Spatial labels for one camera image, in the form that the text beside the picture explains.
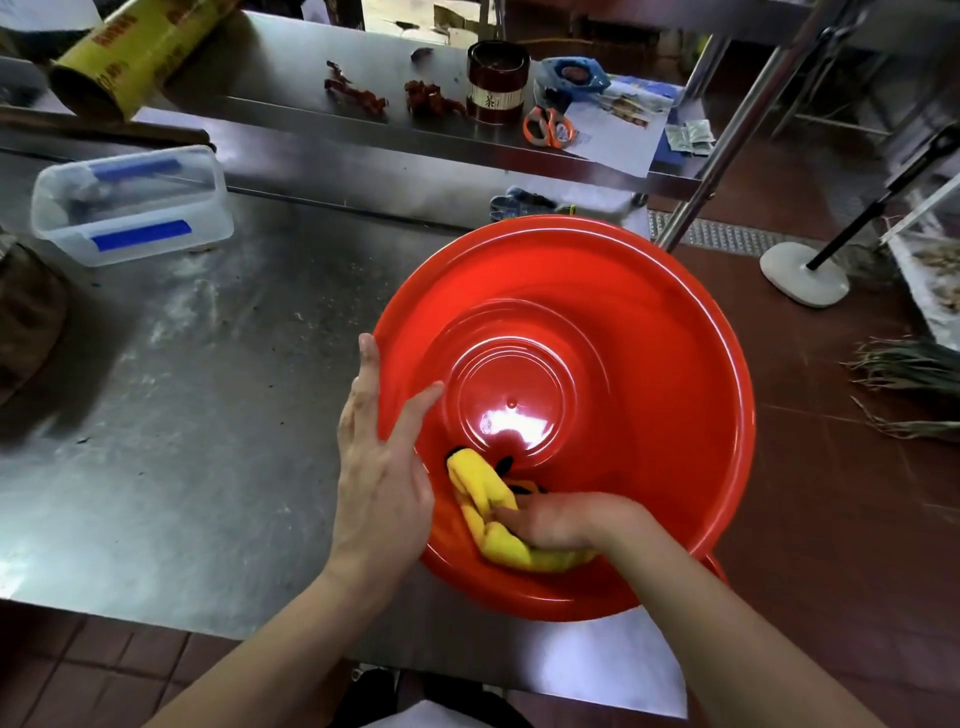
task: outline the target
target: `hand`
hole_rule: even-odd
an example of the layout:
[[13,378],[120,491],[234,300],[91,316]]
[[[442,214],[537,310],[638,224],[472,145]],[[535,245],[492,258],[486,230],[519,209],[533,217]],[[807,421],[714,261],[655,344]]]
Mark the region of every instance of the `hand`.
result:
[[493,517],[538,548],[606,551],[617,524],[652,517],[639,503],[610,493],[517,496],[519,510],[494,508]]
[[414,444],[423,416],[443,391],[443,383],[434,382],[408,400],[390,438],[381,442],[380,354],[373,337],[360,334],[360,374],[337,428],[337,515],[324,573],[377,606],[386,606],[430,535],[433,488]]

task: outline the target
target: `white lamp base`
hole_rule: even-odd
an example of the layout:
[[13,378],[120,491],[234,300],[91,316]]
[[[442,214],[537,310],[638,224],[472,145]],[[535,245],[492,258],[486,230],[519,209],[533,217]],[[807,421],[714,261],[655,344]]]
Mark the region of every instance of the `white lamp base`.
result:
[[806,264],[816,254],[817,251],[802,243],[779,243],[760,256],[760,271],[797,303],[826,308],[850,293],[850,281],[832,260],[825,261],[815,271],[808,269]]

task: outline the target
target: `black stand pole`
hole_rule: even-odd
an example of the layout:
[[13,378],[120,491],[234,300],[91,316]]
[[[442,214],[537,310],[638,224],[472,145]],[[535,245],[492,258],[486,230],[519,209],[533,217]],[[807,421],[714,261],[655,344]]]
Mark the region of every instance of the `black stand pole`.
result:
[[824,264],[825,260],[831,258],[850,242],[850,239],[860,232],[867,223],[878,215],[882,215],[890,201],[916,180],[931,164],[949,157],[958,149],[960,149],[960,125],[950,124],[933,135],[924,148],[914,155],[903,171],[887,183],[886,192],[867,205],[867,208],[857,215],[853,222],[847,225],[839,235],[827,243],[824,249],[806,264],[806,267],[811,271],[817,270]]

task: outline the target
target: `person's left hand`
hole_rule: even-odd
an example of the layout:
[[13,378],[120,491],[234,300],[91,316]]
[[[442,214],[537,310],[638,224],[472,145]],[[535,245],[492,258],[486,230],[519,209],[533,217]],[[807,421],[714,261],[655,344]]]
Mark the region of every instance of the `person's left hand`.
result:
[[414,444],[444,391],[434,382],[404,404],[389,439],[377,434],[380,355],[360,334],[360,374],[340,416],[340,482],[333,546],[324,572],[385,606],[420,558],[433,521],[433,488]]

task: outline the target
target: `clear plastic container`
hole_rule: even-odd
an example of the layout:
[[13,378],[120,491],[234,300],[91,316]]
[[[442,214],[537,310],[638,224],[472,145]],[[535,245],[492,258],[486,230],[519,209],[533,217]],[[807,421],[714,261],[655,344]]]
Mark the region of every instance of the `clear plastic container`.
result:
[[34,185],[31,224],[90,267],[233,235],[224,170],[205,146],[47,167]]

